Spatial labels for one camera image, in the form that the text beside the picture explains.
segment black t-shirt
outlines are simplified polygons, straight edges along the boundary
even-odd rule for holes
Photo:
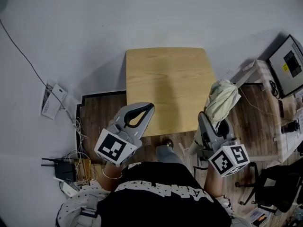
[[[231,226],[225,209],[182,164],[139,162],[122,172],[117,189],[98,203],[102,227]]]

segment white wall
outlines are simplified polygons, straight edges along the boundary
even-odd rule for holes
[[[203,47],[216,77],[229,79],[281,31],[303,43],[302,8],[303,0],[8,0],[0,18],[43,79],[68,90],[73,108],[81,95],[125,89],[132,48]],[[0,216],[8,226],[53,226],[63,200],[39,158],[72,149],[74,133],[64,113],[55,123],[38,117],[43,87],[2,29],[0,64]]]

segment bracelet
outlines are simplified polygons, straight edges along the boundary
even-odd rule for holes
[[[121,177],[122,177],[122,173],[121,173],[121,176],[116,177],[116,178],[109,177],[109,176],[107,176],[107,175],[104,173],[104,168],[102,169],[102,173],[103,173],[103,175],[104,175],[106,178],[108,178],[108,179],[119,179],[119,178],[121,178]]]

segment yellow label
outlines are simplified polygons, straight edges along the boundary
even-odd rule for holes
[[[284,70],[284,71],[288,71],[288,66],[287,66],[286,63],[283,65],[283,70]]]

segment office chair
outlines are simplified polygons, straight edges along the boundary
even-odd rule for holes
[[[239,204],[246,205],[255,194],[255,202],[252,203],[257,203],[258,208],[274,213],[277,216],[281,212],[286,213],[291,208],[302,184],[303,159],[296,161],[290,166],[273,166],[264,169],[260,175],[255,162],[251,162],[250,166],[255,169],[255,183],[246,185],[240,185],[239,182],[235,183],[236,187],[253,187],[246,201],[240,201]],[[276,181],[274,186],[264,186],[268,178]],[[272,205],[277,207],[277,209],[268,208]]]

